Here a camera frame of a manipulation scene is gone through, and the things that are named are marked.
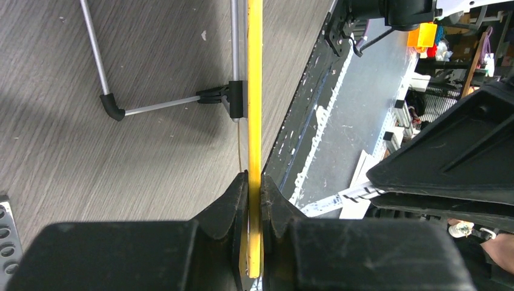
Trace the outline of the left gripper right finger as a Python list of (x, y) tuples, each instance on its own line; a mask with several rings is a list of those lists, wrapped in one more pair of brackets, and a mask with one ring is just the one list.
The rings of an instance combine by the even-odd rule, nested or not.
[(261, 181), (264, 290), (474, 290), (453, 241), (411, 219), (308, 218)]

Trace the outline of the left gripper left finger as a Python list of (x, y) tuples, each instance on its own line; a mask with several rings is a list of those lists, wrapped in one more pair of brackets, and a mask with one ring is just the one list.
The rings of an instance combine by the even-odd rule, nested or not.
[(248, 177), (187, 221), (60, 222), (33, 240), (7, 290), (241, 290)]

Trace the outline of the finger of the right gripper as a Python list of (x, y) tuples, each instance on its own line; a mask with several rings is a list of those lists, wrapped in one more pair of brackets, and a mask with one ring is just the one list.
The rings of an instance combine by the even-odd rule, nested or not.
[(458, 101), (367, 172), (381, 209), (513, 231), (513, 81)]

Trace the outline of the whiteboard marker pen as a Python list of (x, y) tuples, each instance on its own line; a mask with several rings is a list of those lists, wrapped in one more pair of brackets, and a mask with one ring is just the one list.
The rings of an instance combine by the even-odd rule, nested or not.
[(314, 218), (341, 210), (339, 219), (363, 219), (371, 204), (371, 199), (385, 193), (386, 191), (376, 188), (370, 181), (367, 181), (307, 204), (300, 211), (309, 218)]

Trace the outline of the yellow framed whiteboard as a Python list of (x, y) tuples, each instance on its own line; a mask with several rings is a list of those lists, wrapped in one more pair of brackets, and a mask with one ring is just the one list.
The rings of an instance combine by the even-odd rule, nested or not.
[(110, 90), (95, 27), (87, 1), (80, 2), (98, 72), (106, 114), (116, 121), (126, 116), (173, 107), (190, 102), (223, 104), (233, 122), (238, 123), (239, 169), (248, 174), (247, 222), (244, 225), (241, 254), (246, 258), (239, 267), (249, 278), (258, 278), (264, 268), (264, 243), (261, 226), (261, 129), (262, 129), (262, 43), (263, 2), (231, 1), (232, 80), (227, 85), (203, 90), (197, 95), (140, 107), (121, 109)]

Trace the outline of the grey studded baseplate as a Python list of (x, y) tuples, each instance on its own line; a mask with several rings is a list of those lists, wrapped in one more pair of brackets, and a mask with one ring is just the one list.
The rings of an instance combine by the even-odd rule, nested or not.
[(7, 195), (1, 195), (1, 290), (6, 289), (17, 271), (22, 253), (10, 200)]

